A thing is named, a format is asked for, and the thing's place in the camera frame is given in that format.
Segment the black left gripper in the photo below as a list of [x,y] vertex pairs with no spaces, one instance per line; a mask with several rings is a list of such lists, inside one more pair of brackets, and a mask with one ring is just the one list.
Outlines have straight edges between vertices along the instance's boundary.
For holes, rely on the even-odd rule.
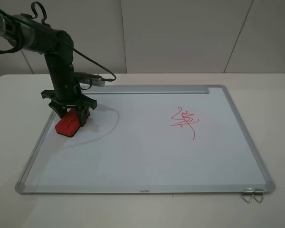
[[84,126],[90,116],[89,109],[96,109],[97,101],[79,93],[74,94],[62,94],[54,90],[44,90],[41,92],[42,98],[48,98],[51,102],[48,106],[58,115],[59,118],[63,118],[67,114],[67,109],[64,106],[77,106],[76,116],[81,126]]

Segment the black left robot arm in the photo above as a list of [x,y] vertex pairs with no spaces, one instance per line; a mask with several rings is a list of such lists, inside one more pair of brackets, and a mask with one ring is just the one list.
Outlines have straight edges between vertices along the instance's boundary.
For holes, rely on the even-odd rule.
[[62,30],[52,29],[45,22],[38,23],[28,14],[9,15],[0,9],[0,37],[11,45],[0,55],[21,50],[44,55],[53,90],[44,90],[42,98],[50,99],[49,107],[63,118],[69,108],[75,109],[80,126],[84,126],[89,110],[97,107],[96,100],[82,94],[81,84],[93,85],[100,76],[77,73],[73,67],[73,41]]

